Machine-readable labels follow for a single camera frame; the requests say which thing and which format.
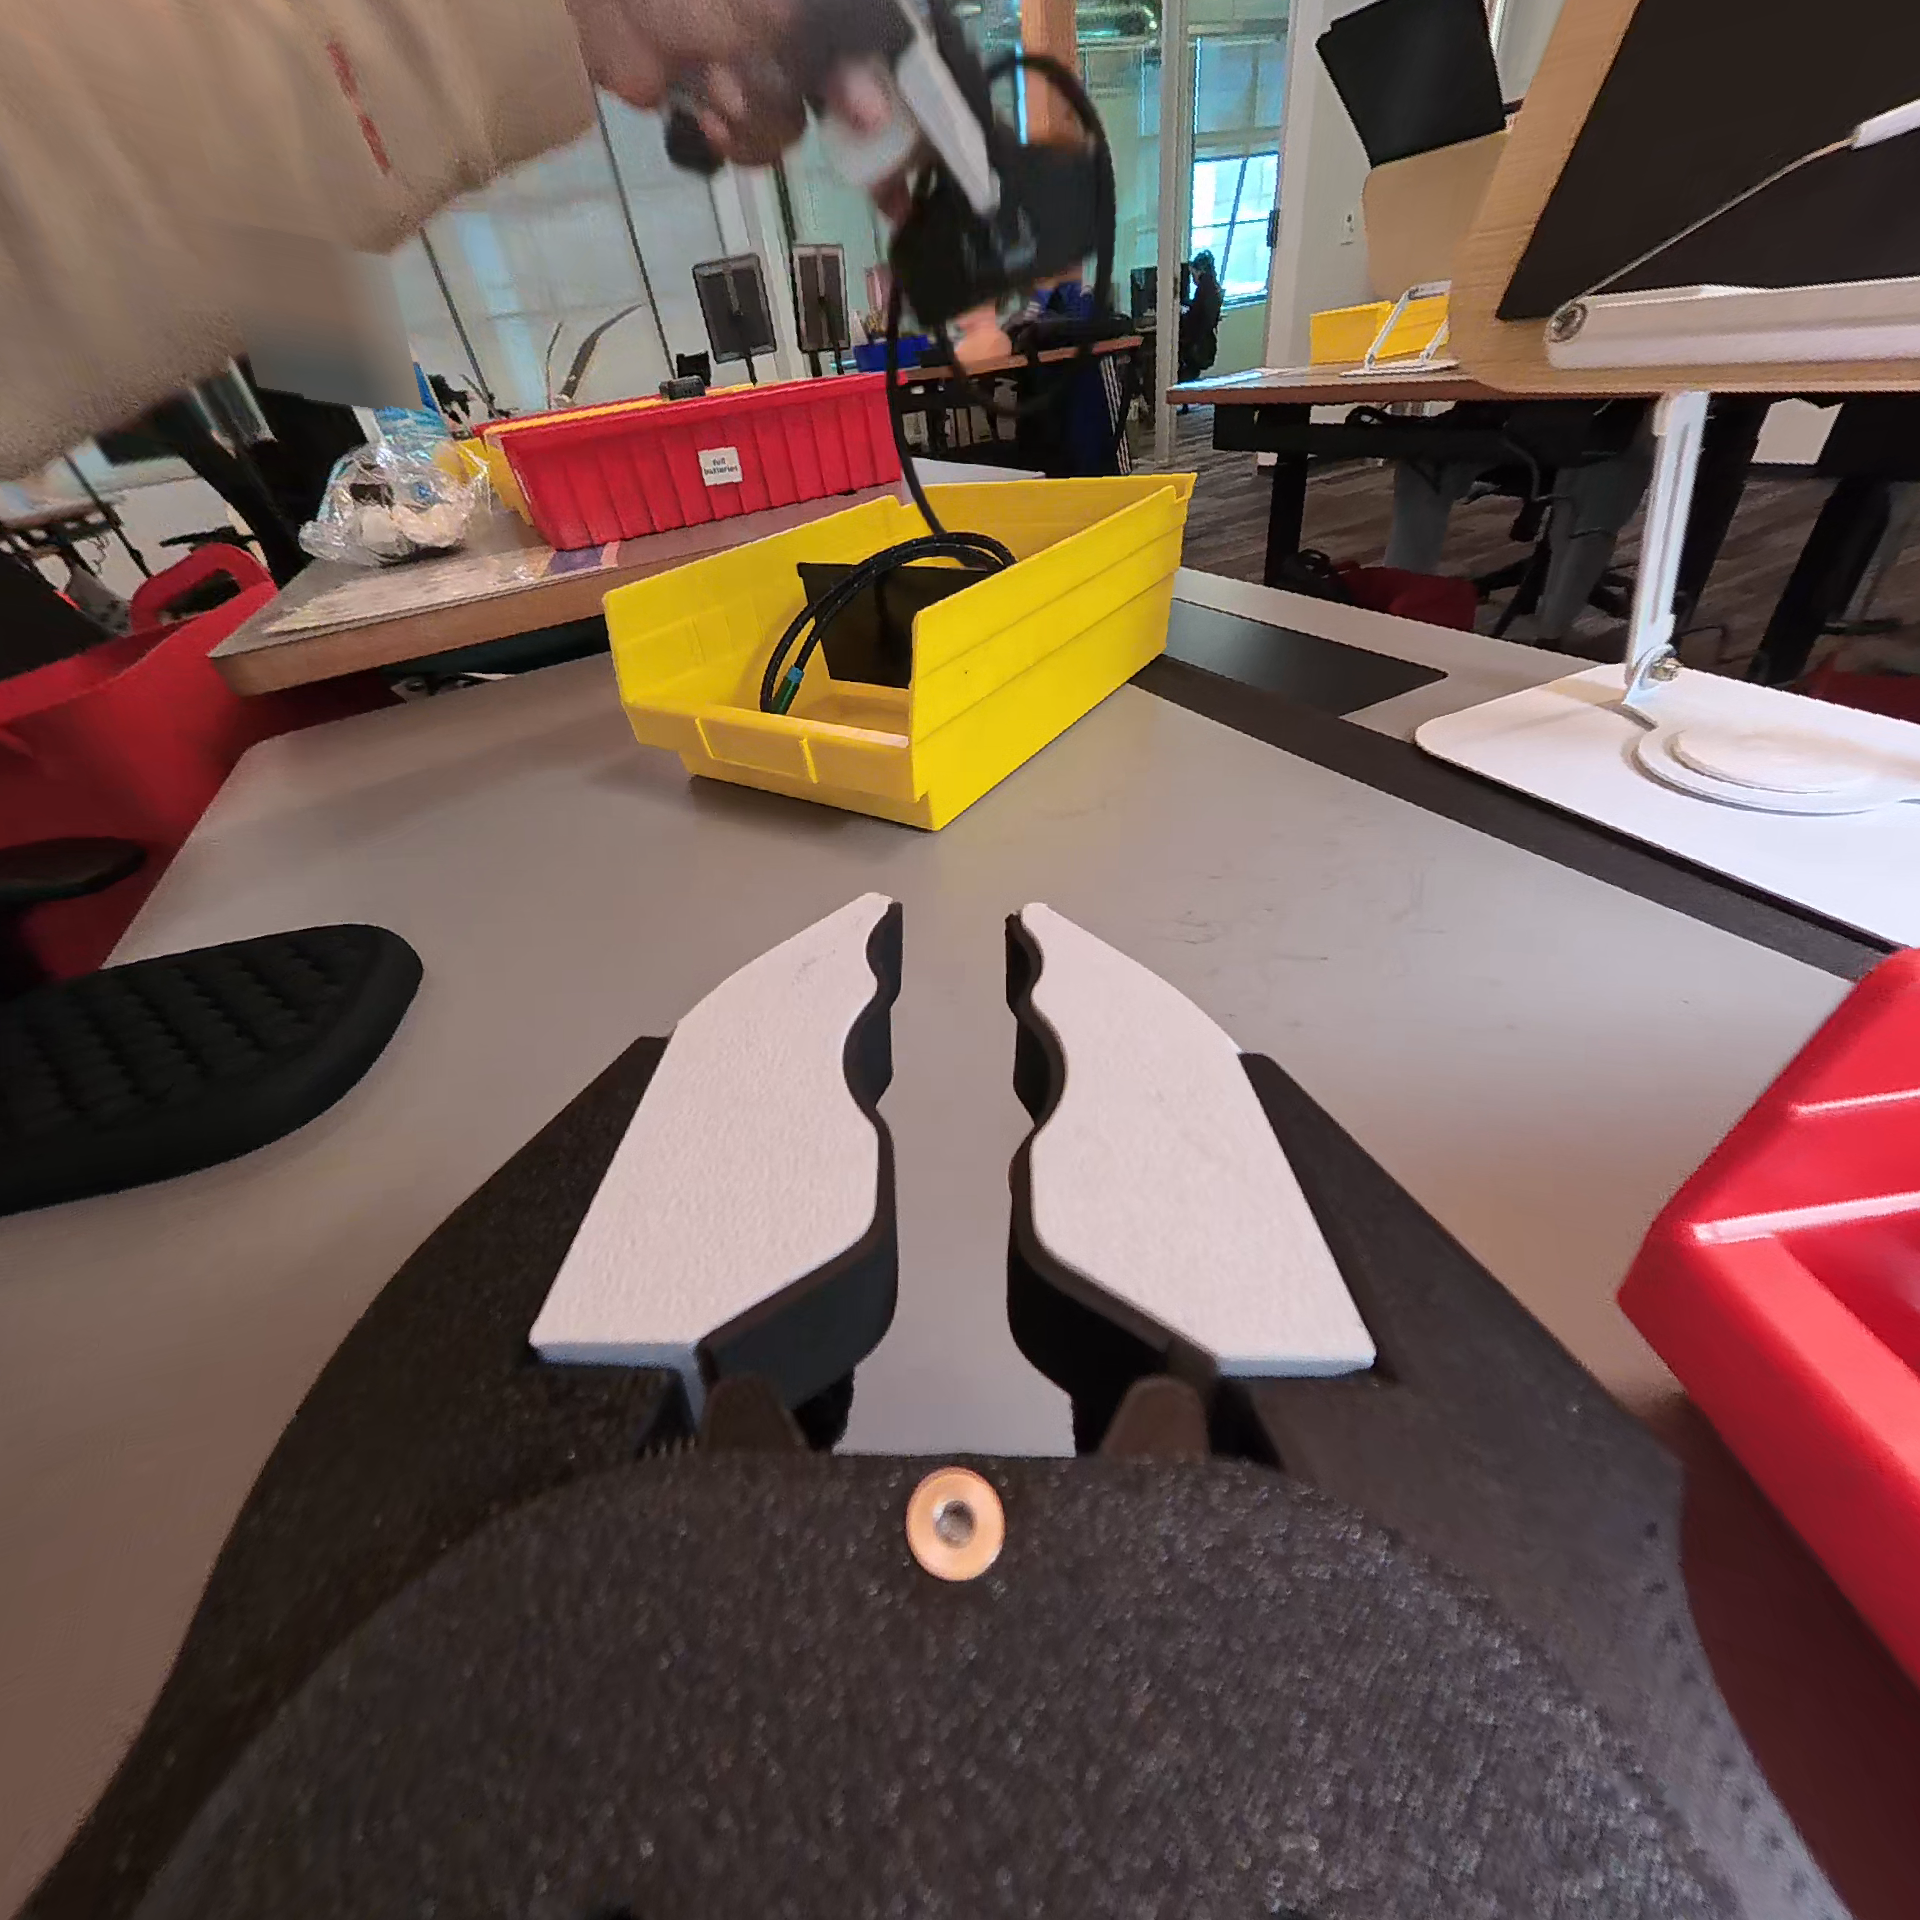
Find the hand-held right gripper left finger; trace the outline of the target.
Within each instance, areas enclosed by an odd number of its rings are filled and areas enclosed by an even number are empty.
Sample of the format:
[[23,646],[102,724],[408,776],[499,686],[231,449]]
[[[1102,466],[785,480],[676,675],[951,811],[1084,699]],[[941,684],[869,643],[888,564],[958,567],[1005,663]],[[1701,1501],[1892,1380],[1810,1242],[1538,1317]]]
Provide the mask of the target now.
[[851,1047],[900,990],[898,908],[855,896],[676,1021],[530,1326],[538,1357],[719,1374],[725,1331],[881,1224],[881,1095]]

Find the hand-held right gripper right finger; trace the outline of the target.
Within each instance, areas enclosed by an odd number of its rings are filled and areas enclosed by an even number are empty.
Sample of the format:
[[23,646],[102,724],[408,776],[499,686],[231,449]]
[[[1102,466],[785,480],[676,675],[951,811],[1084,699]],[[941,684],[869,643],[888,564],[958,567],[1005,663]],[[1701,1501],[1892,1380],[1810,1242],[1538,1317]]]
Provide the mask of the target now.
[[1007,936],[1034,1276],[1204,1377],[1368,1371],[1378,1341],[1238,1042],[1045,902]]

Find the yellow plastic bin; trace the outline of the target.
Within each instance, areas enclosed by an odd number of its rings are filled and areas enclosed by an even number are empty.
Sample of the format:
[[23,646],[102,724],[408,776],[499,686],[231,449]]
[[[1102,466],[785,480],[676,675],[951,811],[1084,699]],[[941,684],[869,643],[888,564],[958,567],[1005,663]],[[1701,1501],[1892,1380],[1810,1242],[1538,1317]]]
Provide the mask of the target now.
[[662,391],[649,396],[626,396],[592,403],[568,401],[528,413],[494,418],[484,426],[475,427],[467,438],[457,440],[454,445],[467,466],[472,468],[477,476],[486,480],[499,503],[506,511],[519,515],[526,525],[535,525],[532,505],[528,503],[526,493],[517,478],[517,468],[505,449],[509,436],[553,421],[618,418],[670,401],[696,399],[704,396],[709,396],[709,382],[698,375],[678,375],[664,382]]
[[694,558],[607,595],[620,703],[694,778],[937,831],[1165,654],[1193,490],[1190,472],[930,485],[1016,564],[917,616],[904,686],[814,662],[788,713],[759,699],[805,564],[861,564],[919,515],[878,491]]
[[1430,365],[1450,338],[1448,291],[1410,289],[1400,299],[1325,307],[1308,320],[1308,365]]

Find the red plastic bin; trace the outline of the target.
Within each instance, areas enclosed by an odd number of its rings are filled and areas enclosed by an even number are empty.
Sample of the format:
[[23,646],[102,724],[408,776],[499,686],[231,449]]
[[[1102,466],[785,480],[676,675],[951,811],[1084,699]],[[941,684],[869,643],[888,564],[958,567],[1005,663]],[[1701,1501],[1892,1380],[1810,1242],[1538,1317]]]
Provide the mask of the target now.
[[1680,1183],[1617,1299],[1917,1680],[1917,950],[1869,971]]

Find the person's left forearm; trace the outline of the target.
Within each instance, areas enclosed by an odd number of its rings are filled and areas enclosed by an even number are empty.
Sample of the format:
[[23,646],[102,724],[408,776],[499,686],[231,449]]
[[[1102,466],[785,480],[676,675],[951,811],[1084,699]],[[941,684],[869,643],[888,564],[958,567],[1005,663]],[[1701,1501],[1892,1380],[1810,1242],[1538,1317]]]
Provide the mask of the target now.
[[564,3],[5,3],[5,480],[247,354],[276,246],[385,256],[586,131]]

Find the person's left hand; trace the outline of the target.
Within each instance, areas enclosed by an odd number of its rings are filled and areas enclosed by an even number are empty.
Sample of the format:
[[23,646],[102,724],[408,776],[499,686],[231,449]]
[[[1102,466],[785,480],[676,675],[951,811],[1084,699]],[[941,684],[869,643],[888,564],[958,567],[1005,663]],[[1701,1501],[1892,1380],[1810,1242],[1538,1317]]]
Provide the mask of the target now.
[[726,161],[772,165],[805,137],[822,59],[785,2],[566,2],[590,81],[638,110],[688,101]]

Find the black tablet on pole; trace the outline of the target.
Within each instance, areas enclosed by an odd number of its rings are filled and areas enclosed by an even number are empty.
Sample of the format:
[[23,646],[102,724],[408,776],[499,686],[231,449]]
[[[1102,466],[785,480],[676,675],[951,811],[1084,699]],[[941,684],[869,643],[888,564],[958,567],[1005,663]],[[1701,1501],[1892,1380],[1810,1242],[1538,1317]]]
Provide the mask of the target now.
[[778,328],[763,258],[736,251],[691,267],[713,364],[743,364],[757,382],[757,364],[778,355]]
[[790,289],[798,347],[836,360],[853,347],[848,256],[841,243],[795,243]]

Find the wooden desk black legs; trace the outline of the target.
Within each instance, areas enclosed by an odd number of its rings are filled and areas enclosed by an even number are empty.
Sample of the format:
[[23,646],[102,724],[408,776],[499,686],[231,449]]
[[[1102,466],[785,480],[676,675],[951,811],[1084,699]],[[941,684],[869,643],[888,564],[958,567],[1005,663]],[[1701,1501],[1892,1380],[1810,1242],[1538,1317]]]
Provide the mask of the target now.
[[[1646,426],[1649,396],[1500,394],[1447,365],[1413,361],[1376,369],[1359,365],[1261,368],[1173,389],[1176,405],[1212,409],[1212,447],[1272,455],[1261,583],[1306,589],[1302,528],[1308,481],[1317,469],[1361,462],[1405,468],[1473,468],[1469,491],[1490,469],[1513,485],[1497,487],[1520,503],[1517,535],[1535,539],[1536,558],[1509,581],[1517,611],[1541,611],[1549,589],[1552,539],[1572,541],[1569,515],[1555,505],[1572,480],[1628,453]],[[1693,611],[1732,525],[1757,464],[1764,418],[1777,396],[1708,396],[1706,436],[1693,480],[1693,503],[1675,598]],[[1839,401],[1820,443],[1817,472],[1851,487],[1843,505],[1866,501],[1866,490],[1917,485],[1917,394],[1866,394]]]

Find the black bin divider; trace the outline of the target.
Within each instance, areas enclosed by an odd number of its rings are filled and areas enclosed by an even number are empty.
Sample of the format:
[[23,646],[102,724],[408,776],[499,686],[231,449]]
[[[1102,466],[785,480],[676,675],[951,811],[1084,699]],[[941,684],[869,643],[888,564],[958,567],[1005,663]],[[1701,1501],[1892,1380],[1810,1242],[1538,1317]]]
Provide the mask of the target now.
[[982,581],[984,565],[953,558],[910,559],[853,593],[826,622],[820,654],[841,684],[904,689],[915,673],[915,622],[942,599]]

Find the long red bin white label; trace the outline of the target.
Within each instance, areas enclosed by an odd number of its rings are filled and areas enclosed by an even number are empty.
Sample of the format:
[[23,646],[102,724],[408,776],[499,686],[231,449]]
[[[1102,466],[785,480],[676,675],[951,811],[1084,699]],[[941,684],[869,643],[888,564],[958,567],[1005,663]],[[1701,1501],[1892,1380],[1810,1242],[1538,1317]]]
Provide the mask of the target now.
[[886,377],[841,374],[492,421],[535,532],[588,549],[890,487]]

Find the black board wooden edge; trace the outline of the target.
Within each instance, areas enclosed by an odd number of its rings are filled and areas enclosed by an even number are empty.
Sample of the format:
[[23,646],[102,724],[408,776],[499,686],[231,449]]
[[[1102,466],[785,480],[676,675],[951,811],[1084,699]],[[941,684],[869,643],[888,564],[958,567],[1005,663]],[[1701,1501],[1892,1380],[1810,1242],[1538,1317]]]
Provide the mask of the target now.
[[1315,51],[1364,156],[1373,296],[1450,281],[1509,143],[1485,6],[1364,3],[1334,18]]
[[1565,3],[1450,304],[1504,394],[1917,391],[1917,3]]

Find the clear plastic bag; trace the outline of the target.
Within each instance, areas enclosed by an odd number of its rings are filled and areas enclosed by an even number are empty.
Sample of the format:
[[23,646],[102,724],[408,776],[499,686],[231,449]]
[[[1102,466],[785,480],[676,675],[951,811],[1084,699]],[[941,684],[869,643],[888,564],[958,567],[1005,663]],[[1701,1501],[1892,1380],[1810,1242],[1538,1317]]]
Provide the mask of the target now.
[[301,549],[320,564],[381,569],[463,551],[492,514],[492,484],[445,413],[385,405],[374,433],[332,466]]

